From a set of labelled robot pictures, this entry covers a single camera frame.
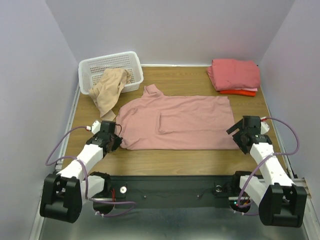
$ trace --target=wood surface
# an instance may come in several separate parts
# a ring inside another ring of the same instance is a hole
[[[155,84],[166,96],[226,96],[215,91],[205,67],[144,67],[144,81],[136,91],[122,93],[115,107],[140,98],[144,86]],[[269,116],[261,89],[255,97],[227,95],[234,121],[243,115]],[[91,125],[100,113],[88,95],[80,94],[72,127]],[[268,132],[276,152],[280,151],[274,129]],[[77,129],[71,133],[65,155],[77,156],[90,132]],[[71,160],[65,159],[63,168]],[[127,150],[118,148],[96,164],[92,171],[110,175],[233,175],[235,171],[252,171],[257,166],[252,157],[240,150]]]

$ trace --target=white wall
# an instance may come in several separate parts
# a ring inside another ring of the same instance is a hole
[[[124,51],[143,64],[259,62],[294,0],[46,0],[77,61]]]
[[[320,1],[297,0],[260,63],[262,89],[272,116],[297,131],[300,151],[289,158],[305,177],[320,218]],[[295,148],[291,133],[278,125],[286,151]]]
[[[29,239],[77,62],[44,0],[0,2],[0,239]]]

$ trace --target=stack of folded clothes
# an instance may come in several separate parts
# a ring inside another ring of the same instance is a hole
[[[207,72],[221,94],[254,97],[260,87],[260,70],[253,61],[214,59]]]

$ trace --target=white trim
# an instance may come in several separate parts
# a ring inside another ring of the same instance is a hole
[[[80,88],[79,88],[79,84],[78,84],[77,87],[76,87],[76,91],[75,91],[75,95],[74,95],[74,99],[73,99],[73,103],[72,103],[69,119],[68,119],[68,122],[67,122],[67,125],[66,125],[66,128],[65,128],[65,133],[68,132],[72,127],[72,123],[73,123],[74,118],[75,118],[75,113],[76,113],[76,108],[77,108],[79,96],[80,96]],[[66,153],[68,140],[69,140],[69,136],[67,136],[63,140],[62,145],[60,147],[60,151],[59,151],[58,157],[62,157]],[[62,166],[62,161],[60,163],[56,164],[56,166],[55,166],[56,170],[57,170],[57,166]],[[40,212],[40,204],[41,204],[41,196],[42,195],[40,195],[39,204],[38,204],[38,208],[37,208],[37,211],[36,211],[36,214],[35,214],[35,218],[34,218],[34,221],[33,221],[33,225],[32,225],[32,229],[31,229],[29,240],[39,240],[40,239],[41,229],[42,229],[42,226],[43,226],[44,220],[45,220],[45,218],[40,216],[40,213],[39,213]]]
[[[263,94],[263,98],[264,98],[265,105],[266,105],[266,108],[268,110],[269,116],[271,116],[270,109],[268,107],[267,101],[265,99],[264,91],[263,91],[262,88],[261,88],[261,91],[262,91],[262,94]],[[273,129],[274,129],[274,132],[275,132],[276,139],[277,139],[277,141],[279,143],[280,150],[281,150],[281,152],[284,153],[286,150],[285,150],[285,147],[283,145],[282,138],[279,135],[277,127],[273,123],[272,123],[272,125],[273,125]],[[294,178],[294,174],[293,174],[293,170],[291,168],[288,156],[284,155],[283,159],[284,159],[285,167],[288,169],[289,175],[293,179]],[[310,240],[319,240],[320,239],[320,224],[319,224],[319,221],[318,221],[318,218],[317,218],[317,215],[316,215],[315,208],[314,208],[314,206],[313,206],[313,204],[311,202],[311,198],[307,198],[306,203],[305,203],[305,210],[304,210],[304,216],[303,216],[303,225],[304,225],[304,229],[306,231],[306,234],[307,234],[307,236],[308,236],[308,238]]]
[[[210,64],[141,64],[141,67],[186,67],[186,68],[197,68],[197,67],[210,67]]]

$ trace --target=white knob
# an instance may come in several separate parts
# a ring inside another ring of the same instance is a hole
[[[120,187],[120,193],[125,194],[127,192],[127,188],[125,186]]]

